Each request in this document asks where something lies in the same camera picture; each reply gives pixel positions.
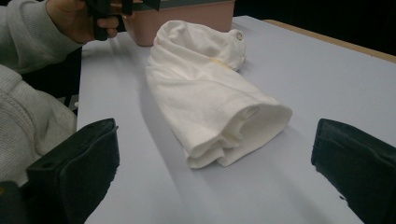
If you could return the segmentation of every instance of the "gray sweatshirt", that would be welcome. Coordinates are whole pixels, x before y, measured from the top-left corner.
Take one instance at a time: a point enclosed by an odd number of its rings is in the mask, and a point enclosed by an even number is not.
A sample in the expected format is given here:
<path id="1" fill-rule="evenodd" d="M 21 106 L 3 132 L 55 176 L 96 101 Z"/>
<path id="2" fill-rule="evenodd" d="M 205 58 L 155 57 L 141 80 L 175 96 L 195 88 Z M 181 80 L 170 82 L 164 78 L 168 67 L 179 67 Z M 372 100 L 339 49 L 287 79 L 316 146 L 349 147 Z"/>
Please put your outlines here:
<path id="1" fill-rule="evenodd" d="M 76 130 L 72 111 L 21 80 L 81 46 L 58 31 L 45 4 L 13 0 L 0 7 L 0 181 L 19 185 L 32 162 Z"/>

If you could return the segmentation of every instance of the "crumpled white fabric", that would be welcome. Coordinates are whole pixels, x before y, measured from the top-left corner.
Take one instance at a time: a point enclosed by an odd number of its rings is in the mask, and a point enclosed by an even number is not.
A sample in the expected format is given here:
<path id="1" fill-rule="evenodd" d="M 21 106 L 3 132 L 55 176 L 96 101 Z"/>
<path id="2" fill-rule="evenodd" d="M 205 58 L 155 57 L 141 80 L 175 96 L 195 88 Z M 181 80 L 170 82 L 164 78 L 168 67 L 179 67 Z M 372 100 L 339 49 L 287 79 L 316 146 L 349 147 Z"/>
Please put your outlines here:
<path id="1" fill-rule="evenodd" d="M 221 33 L 184 21 L 158 31 L 146 68 L 148 86 L 191 168 L 228 166 L 287 126 L 291 109 L 237 72 L 246 59 L 238 30 Z"/>

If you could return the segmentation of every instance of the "pink box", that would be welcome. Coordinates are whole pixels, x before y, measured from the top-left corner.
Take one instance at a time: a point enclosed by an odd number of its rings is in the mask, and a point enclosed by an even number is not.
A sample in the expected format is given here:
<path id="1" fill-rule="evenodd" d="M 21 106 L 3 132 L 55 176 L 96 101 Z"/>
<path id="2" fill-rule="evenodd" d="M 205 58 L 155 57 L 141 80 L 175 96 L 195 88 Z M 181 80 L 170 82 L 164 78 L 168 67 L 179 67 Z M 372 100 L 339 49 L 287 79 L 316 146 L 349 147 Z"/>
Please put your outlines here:
<path id="1" fill-rule="evenodd" d="M 233 22 L 235 0 L 218 1 L 182 7 L 135 10 L 133 20 L 123 20 L 125 29 L 139 46 L 152 46 L 160 27 L 167 21 L 180 20 L 206 25 L 212 29 L 228 32 Z"/>

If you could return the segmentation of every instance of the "table surface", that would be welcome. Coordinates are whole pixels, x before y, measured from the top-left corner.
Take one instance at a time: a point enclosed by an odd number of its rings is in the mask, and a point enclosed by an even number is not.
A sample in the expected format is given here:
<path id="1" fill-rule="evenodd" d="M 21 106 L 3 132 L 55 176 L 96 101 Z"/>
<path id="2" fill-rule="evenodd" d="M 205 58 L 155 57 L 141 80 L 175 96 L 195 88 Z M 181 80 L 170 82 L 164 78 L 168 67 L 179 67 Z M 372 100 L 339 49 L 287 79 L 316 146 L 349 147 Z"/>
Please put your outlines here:
<path id="1" fill-rule="evenodd" d="M 293 110 L 264 147 L 192 170 L 149 91 L 150 48 L 126 34 L 83 48 L 78 127 L 114 118 L 120 168 L 87 223 L 361 223 L 310 163 L 318 121 L 335 119 L 396 146 L 396 63 L 250 17 L 239 73 Z"/>

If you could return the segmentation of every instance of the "gray sleeve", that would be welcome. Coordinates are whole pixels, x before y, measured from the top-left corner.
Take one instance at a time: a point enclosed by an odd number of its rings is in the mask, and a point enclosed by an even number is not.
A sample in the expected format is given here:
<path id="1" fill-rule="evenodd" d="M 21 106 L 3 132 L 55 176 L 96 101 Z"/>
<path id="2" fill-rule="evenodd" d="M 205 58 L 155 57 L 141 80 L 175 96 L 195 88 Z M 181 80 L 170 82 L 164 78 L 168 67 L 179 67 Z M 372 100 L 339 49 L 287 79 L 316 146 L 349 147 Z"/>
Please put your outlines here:
<path id="1" fill-rule="evenodd" d="M 0 7 L 0 64 L 23 74 L 59 63 L 82 46 L 59 32 L 46 3 L 12 0 Z"/>

